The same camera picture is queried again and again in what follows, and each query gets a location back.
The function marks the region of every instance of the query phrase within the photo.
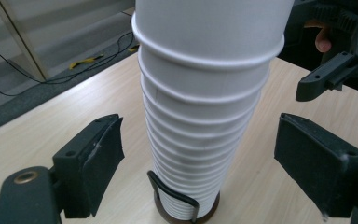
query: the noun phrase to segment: finger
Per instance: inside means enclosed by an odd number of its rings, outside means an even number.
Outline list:
[[[329,31],[329,28],[323,28],[315,38],[316,49],[321,53],[326,53],[331,49],[331,41],[328,38]]]

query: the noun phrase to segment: human hand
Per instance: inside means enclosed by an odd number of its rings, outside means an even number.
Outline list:
[[[317,27],[322,28],[322,30],[319,32],[319,34],[315,38],[315,46],[316,49],[319,50],[321,53],[326,53],[331,49],[331,41],[328,38],[328,33],[330,31],[330,28],[326,26],[324,23],[312,20],[312,21],[306,21],[304,24],[305,28],[310,27]]]

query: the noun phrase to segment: table surface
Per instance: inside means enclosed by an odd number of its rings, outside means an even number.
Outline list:
[[[282,112],[311,119],[358,147],[358,91],[327,91],[312,102],[295,101],[308,71],[279,59],[237,150],[210,223],[324,223],[319,210],[273,159]],[[0,186],[20,169],[52,166],[52,156],[90,122],[124,117],[126,158],[118,166],[96,217],[64,223],[166,223],[146,176],[152,155],[145,128],[140,70],[134,54],[0,127]],[[349,223],[329,218],[326,223]]]

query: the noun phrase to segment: round base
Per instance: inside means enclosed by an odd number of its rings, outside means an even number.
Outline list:
[[[164,207],[162,206],[161,200],[157,197],[156,192],[154,194],[154,199],[155,199],[155,204],[159,211],[159,214],[169,223],[171,223],[171,224],[194,224],[191,220],[180,220],[180,219],[171,217],[165,211]],[[219,200],[220,200],[220,192],[217,194],[216,199],[214,200],[214,204],[211,208],[211,211],[209,211],[209,213],[206,214],[205,216],[197,218],[195,223],[197,223],[197,224],[206,223],[213,216],[214,212],[216,211],[217,205],[219,204]]]

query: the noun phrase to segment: stack of paper cups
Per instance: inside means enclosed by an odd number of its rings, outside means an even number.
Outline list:
[[[132,28],[154,171],[171,189],[211,210],[283,46],[293,0],[147,0]],[[166,212],[193,208],[160,191]]]

